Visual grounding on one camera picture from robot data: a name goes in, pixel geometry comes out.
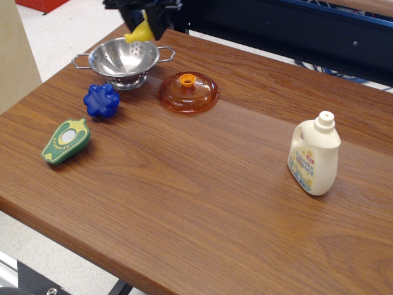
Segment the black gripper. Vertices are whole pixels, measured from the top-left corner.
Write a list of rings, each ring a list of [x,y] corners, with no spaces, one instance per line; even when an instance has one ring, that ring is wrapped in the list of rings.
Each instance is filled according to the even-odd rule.
[[[145,10],[154,39],[158,41],[169,27],[169,14],[166,9],[180,10],[183,3],[181,0],[104,0],[103,5],[106,9],[119,10],[130,32],[133,32],[144,21],[142,10]]]

